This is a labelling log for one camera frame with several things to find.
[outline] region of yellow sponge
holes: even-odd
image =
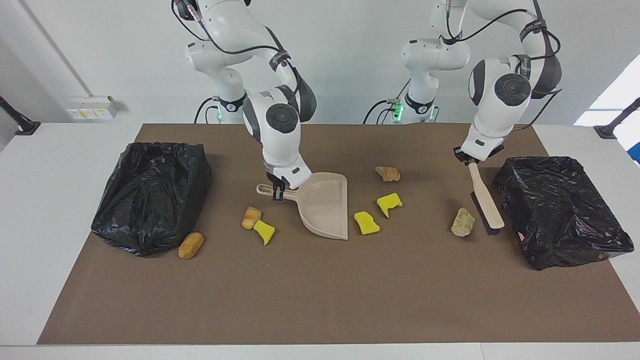
[[[262,240],[264,241],[264,246],[267,246],[269,241],[271,241],[271,237],[273,236],[273,233],[276,232],[275,227],[271,225],[267,225],[261,220],[258,220],[255,223],[255,225],[253,226],[253,230],[256,230],[258,234],[260,234],[260,236],[262,237]]]
[[[393,209],[396,206],[402,206],[400,196],[398,196],[397,193],[381,197],[378,199],[377,203],[387,218],[389,218],[389,209]]]
[[[371,214],[366,211],[356,213],[355,215],[353,215],[353,218],[355,218],[358,222],[358,225],[360,226],[360,232],[363,235],[373,234],[380,231],[380,226],[376,224]]]

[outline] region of orange object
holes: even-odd
[[[242,219],[242,227],[247,230],[253,229],[255,223],[260,221],[262,218],[262,212],[253,206],[249,206],[246,212],[244,213],[244,218]]]
[[[203,242],[204,237],[200,233],[191,233],[187,235],[178,249],[178,256],[182,259],[192,259],[196,256],[198,250],[200,250]]]
[[[385,183],[389,181],[400,181],[400,171],[394,167],[376,167],[376,172],[382,177]]]

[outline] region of dustpan handle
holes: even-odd
[[[267,185],[267,184],[258,184],[258,186],[255,187],[255,192],[257,192],[260,195],[272,197],[273,186]],[[291,201],[297,201],[296,192],[297,192],[296,190],[286,190],[284,191],[283,198]]]

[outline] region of brush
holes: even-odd
[[[502,216],[498,212],[498,208],[496,208],[491,194],[489,194],[489,190],[480,177],[478,164],[472,161],[468,164],[468,167],[471,173],[471,180],[474,182],[474,191],[471,193],[471,199],[474,201],[478,212],[480,212],[486,233],[489,235],[498,235],[504,227]]]

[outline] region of window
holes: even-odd
[[[575,122],[577,126],[596,126],[611,123],[627,106],[640,97],[640,56],[618,76]],[[635,111],[614,134],[625,150],[640,143],[640,110]]]

